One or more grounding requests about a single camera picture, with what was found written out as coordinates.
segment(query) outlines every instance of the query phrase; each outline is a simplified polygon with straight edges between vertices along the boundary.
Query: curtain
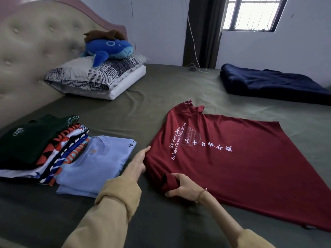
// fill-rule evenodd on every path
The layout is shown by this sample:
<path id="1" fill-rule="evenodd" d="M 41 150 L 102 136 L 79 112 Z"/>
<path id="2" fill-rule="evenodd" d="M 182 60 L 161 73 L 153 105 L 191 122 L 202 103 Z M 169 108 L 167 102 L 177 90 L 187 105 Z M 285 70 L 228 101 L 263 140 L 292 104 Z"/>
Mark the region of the curtain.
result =
<path id="1" fill-rule="evenodd" d="M 219 42 L 229 0 L 190 0 L 189 21 L 197 58 L 202 68 L 216 66 Z M 183 66 L 198 66 L 189 24 L 186 26 Z"/>

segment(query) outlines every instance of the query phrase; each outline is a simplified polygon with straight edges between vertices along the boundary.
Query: beige sleeve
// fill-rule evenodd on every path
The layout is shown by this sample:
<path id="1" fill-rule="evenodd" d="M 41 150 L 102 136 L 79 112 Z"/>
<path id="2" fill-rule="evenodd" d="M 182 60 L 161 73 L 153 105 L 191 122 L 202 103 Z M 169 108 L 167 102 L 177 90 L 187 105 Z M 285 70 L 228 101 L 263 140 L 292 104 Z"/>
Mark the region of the beige sleeve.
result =
<path id="1" fill-rule="evenodd" d="M 141 196 L 138 184 L 127 177 L 108 180 L 92 207 L 62 248 L 120 248 Z"/>
<path id="2" fill-rule="evenodd" d="M 275 248 L 271 243 L 257 235 L 255 232 L 246 229 L 238 238 L 238 248 Z"/>

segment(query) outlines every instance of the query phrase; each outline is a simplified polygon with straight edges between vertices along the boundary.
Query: sleeve cuff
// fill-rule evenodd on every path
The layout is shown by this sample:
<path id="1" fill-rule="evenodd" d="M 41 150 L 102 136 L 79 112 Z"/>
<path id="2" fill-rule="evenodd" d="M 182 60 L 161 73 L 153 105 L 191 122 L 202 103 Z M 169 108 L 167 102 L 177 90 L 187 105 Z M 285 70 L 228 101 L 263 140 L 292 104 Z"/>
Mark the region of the sleeve cuff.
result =
<path id="1" fill-rule="evenodd" d="M 95 200 L 95 204 L 99 204 L 105 196 L 116 197 L 121 200 L 126 205 L 127 215 L 130 221 L 139 205 L 141 189 L 134 180 L 119 176 L 106 181 Z"/>
<path id="2" fill-rule="evenodd" d="M 255 232 L 246 229 L 238 238 L 238 248 L 275 248 L 271 243 Z"/>

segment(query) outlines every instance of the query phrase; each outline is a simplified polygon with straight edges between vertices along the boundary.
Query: dark green shirt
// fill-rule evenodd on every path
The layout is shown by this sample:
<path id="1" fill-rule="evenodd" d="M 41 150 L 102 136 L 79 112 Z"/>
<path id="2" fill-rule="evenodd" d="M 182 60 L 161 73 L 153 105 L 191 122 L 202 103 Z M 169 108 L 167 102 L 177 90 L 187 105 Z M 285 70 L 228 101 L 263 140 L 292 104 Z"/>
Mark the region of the dark green shirt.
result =
<path id="1" fill-rule="evenodd" d="M 48 141 L 78 120 L 76 115 L 57 118 L 47 114 L 9 130 L 0 137 L 0 169 L 36 168 Z"/>

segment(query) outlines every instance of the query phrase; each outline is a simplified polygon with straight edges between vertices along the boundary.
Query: maroon shirt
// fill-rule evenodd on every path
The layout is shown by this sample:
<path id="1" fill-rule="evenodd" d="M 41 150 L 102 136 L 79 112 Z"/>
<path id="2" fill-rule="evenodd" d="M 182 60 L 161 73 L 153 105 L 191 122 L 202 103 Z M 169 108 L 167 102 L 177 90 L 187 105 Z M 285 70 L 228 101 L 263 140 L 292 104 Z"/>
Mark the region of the maroon shirt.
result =
<path id="1" fill-rule="evenodd" d="M 153 139 L 145 164 L 161 192 L 184 173 L 220 203 L 331 231 L 331 190 L 278 122 L 203 110 L 177 105 Z"/>

